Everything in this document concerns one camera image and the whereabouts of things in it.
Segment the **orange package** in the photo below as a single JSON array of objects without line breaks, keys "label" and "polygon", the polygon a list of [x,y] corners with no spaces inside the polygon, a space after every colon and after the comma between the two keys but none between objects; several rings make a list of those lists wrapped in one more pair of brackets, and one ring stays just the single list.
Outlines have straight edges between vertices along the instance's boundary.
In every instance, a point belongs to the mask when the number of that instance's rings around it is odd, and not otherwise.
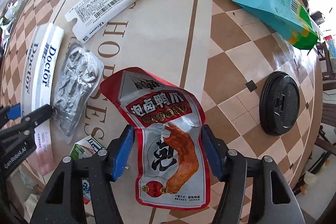
[{"label": "orange package", "polygon": [[210,173],[201,144],[205,115],[195,96],[140,68],[111,75],[100,91],[136,129],[137,201],[165,209],[206,207]]}]

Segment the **table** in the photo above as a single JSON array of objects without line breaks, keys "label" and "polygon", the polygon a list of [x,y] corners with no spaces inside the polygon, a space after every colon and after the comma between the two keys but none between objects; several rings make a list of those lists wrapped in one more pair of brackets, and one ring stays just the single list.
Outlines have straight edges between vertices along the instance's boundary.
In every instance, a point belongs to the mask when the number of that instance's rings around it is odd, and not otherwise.
[{"label": "table", "polygon": [[[1,104],[20,101],[26,49],[34,28],[46,22],[66,32],[56,63],[54,79],[58,78],[68,45],[75,40],[74,22],[66,22],[64,14],[77,1],[29,0],[4,60]],[[140,66],[192,92],[201,101],[206,122],[217,138],[245,156],[272,156],[290,186],[295,185],[316,140],[322,115],[322,74],[315,49],[308,54],[292,47],[230,0],[139,0],[108,22],[85,47],[104,63],[103,78],[126,67]],[[301,98],[297,122],[281,137],[263,132],[258,113],[263,84],[276,70],[295,79]],[[115,107],[97,90],[83,111],[71,144],[67,145],[51,125],[55,161],[68,155],[73,143],[86,134],[107,146],[125,125]],[[205,209],[165,210],[137,203],[136,147],[128,161],[130,168],[112,184],[124,222],[210,223],[224,186],[214,176],[211,202]],[[44,176],[46,182],[50,175]],[[242,223],[248,220],[251,195],[252,180],[248,179]]]}]

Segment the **snack bag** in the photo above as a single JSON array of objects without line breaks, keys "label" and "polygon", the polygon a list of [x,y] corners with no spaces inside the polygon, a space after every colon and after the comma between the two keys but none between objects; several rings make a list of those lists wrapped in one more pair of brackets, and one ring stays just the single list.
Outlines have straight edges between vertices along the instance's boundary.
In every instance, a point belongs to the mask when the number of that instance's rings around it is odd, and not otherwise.
[{"label": "snack bag", "polygon": [[300,50],[311,50],[318,41],[306,9],[297,0],[232,0]]},{"label": "snack bag", "polygon": [[210,174],[201,144],[205,115],[195,96],[140,68],[111,75],[100,91],[136,129],[137,201],[166,209],[206,207]]}]

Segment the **silver foil packet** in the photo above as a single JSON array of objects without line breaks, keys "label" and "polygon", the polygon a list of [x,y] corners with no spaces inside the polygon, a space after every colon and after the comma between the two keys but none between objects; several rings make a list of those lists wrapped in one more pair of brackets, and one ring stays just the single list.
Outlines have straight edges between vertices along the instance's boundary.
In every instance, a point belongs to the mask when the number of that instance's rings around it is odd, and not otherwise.
[{"label": "silver foil packet", "polygon": [[53,107],[56,126],[70,143],[84,106],[99,84],[104,64],[81,44],[73,42],[56,84]]}]

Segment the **red circular logo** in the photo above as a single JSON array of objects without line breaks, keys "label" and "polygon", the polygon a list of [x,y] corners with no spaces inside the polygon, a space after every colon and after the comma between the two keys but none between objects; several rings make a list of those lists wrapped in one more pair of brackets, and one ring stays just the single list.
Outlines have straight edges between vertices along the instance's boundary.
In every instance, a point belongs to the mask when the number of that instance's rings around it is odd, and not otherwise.
[{"label": "red circular logo", "polygon": [[153,198],[157,198],[161,193],[161,188],[163,187],[162,183],[152,180],[147,182],[146,186],[142,187],[142,190],[144,190],[148,195],[150,195]]}]

